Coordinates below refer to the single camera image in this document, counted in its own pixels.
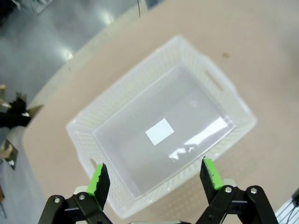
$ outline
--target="gray floor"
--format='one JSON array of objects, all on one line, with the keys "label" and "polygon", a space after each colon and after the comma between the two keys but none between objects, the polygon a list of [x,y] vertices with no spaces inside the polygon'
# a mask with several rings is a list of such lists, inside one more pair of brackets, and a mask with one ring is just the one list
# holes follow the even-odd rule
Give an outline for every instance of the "gray floor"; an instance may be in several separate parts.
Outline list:
[{"label": "gray floor", "polygon": [[[8,87],[3,98],[11,101],[21,91],[30,102],[72,55],[134,5],[136,0],[54,0],[39,16],[12,13],[0,28],[0,84]],[[0,143],[7,132],[0,128]],[[0,223],[37,223],[44,198],[21,148],[15,171],[0,165],[0,183],[8,216]]]},{"label": "gray floor", "polygon": [[[136,4],[136,0],[54,0],[39,16],[14,11],[0,28],[0,83],[28,95],[28,102],[93,36]],[[0,143],[7,129],[0,129]]]}]

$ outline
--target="metal screw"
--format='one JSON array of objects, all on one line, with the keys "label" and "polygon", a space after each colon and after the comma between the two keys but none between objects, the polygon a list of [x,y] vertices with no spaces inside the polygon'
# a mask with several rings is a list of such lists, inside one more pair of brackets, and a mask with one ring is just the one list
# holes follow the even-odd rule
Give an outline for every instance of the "metal screw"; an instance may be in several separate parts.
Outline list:
[{"label": "metal screw", "polygon": [[226,192],[226,193],[230,193],[230,192],[232,192],[232,189],[231,189],[230,187],[226,187],[226,188],[225,188],[225,192]]},{"label": "metal screw", "polygon": [[256,194],[256,193],[257,193],[257,189],[252,188],[252,189],[250,190],[250,192],[251,192],[252,194]]},{"label": "metal screw", "polygon": [[80,195],[80,196],[79,196],[79,199],[80,199],[80,200],[83,200],[84,198],[85,198],[84,195]]}]

